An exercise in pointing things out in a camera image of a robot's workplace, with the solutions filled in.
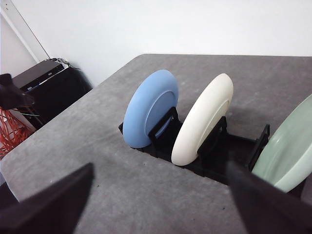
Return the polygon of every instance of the gray table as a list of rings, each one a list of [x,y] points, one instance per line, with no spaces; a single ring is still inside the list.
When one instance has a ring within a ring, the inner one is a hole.
[[[228,131],[244,137],[258,137],[266,123],[274,132],[312,93],[312,58],[138,56],[5,157],[2,172],[18,200],[93,162],[96,179],[76,233],[244,233],[227,186],[124,143],[117,127],[127,104],[158,69],[178,80],[182,121],[206,85],[227,73],[234,83]],[[308,202],[311,190],[308,179]]]

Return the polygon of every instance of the plate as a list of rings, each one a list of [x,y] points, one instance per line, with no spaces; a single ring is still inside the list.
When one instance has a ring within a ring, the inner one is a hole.
[[[169,71],[159,70],[149,75],[128,105],[122,129],[125,142],[132,148],[151,144],[149,132],[171,107],[176,107],[177,100],[177,81]],[[163,133],[168,124],[169,121],[156,133],[156,137]]]
[[[279,126],[261,152],[253,173],[288,192],[312,172],[312,95]]]
[[[171,154],[173,164],[184,166],[197,158],[200,145],[228,110],[233,90],[232,80],[227,74],[221,74],[201,93],[175,140]]]

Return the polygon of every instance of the white wall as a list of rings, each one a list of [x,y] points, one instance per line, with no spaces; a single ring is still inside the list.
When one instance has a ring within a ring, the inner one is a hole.
[[[1,40],[0,40],[0,73],[10,73],[12,77],[36,64],[30,53],[26,50],[20,39],[1,15]]]
[[[142,53],[312,56],[311,0],[13,0],[94,85]]]

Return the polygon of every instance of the blue plate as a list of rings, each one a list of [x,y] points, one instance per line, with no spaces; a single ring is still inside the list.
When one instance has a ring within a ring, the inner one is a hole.
[[[167,70],[149,75],[138,87],[128,105],[123,121],[123,138],[132,148],[151,144],[148,133],[171,107],[176,107],[178,86]],[[167,121],[156,133],[159,137],[168,126]]]

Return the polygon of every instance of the wire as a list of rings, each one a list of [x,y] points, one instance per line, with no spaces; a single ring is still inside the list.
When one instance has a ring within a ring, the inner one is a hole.
[[[8,110],[0,107],[0,159],[26,140],[32,131]]]
[[[31,114],[26,114],[26,113],[22,113],[22,112],[21,112],[21,114],[22,114],[22,115],[24,115],[24,116],[40,116],[40,115],[31,115]]]

